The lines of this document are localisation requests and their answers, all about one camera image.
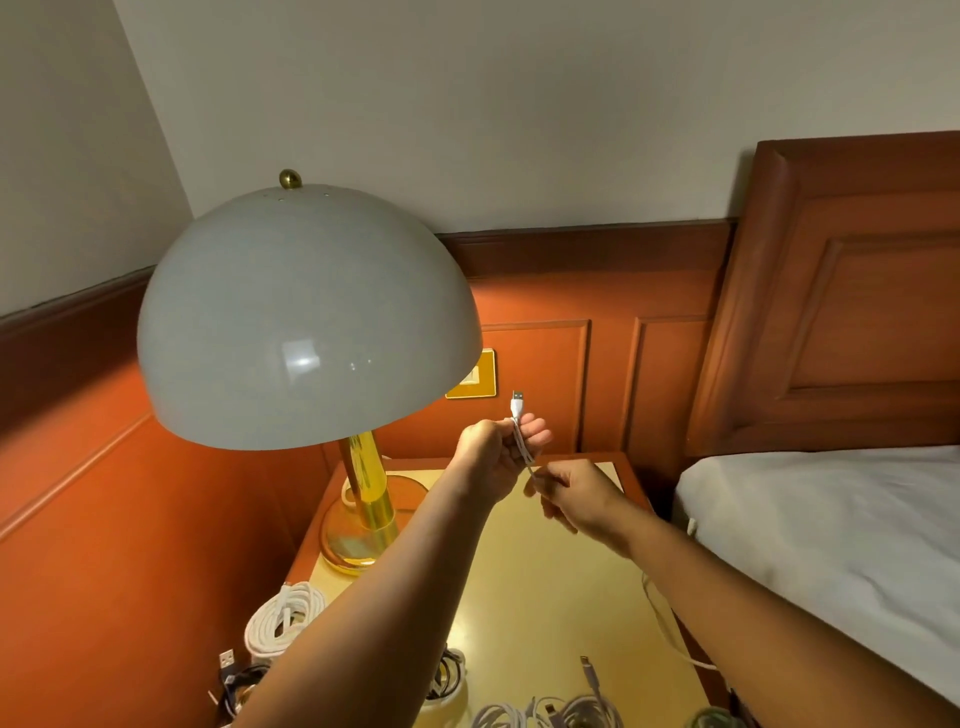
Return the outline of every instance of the white lamp shade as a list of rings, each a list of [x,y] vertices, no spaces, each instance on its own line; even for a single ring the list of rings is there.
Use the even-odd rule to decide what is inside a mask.
[[[196,220],[157,265],[137,332],[159,421],[227,449],[385,425],[453,387],[481,346],[440,241],[373,195],[319,184]]]

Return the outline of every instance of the forearm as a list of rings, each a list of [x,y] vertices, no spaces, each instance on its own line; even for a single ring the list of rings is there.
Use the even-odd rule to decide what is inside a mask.
[[[441,476],[370,571],[271,668],[239,728],[413,723],[492,507],[467,477]]]
[[[668,523],[632,504],[614,521],[614,538],[769,728],[958,724],[940,695]]]

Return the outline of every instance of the mattress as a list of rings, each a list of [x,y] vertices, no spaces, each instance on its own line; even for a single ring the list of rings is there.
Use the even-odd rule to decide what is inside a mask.
[[[710,457],[677,499],[720,558],[960,705],[960,448]]]

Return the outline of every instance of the nightstand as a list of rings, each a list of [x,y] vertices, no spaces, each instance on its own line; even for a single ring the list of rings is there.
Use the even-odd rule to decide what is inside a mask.
[[[543,456],[538,462],[584,457],[650,509],[622,452]],[[429,488],[448,462],[431,458],[385,465],[389,473],[413,477]],[[569,699],[589,692],[579,659],[587,655],[626,725],[680,728],[708,705],[707,696],[694,668],[664,643],[643,595],[640,572],[604,546],[547,521],[539,505],[523,496],[526,477],[523,473],[514,491],[493,509],[450,630],[449,645],[467,656],[468,689],[459,704],[423,715],[417,725],[468,726],[476,709],[487,703],[522,707],[533,695]],[[318,514],[331,498],[340,497],[345,479],[340,464]],[[320,557],[319,529],[318,515],[288,581],[309,579],[333,599],[353,579]],[[684,649],[669,606],[655,589],[651,596],[673,644]]]

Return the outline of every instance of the glass lamp base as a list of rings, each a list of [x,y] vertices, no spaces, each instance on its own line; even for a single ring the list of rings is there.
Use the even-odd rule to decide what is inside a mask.
[[[360,521],[351,490],[345,490],[326,509],[320,526],[320,553],[333,569],[355,575],[373,566],[413,518],[426,497],[426,488],[413,478],[388,475],[387,493],[394,506],[394,519],[383,528],[369,529]]]

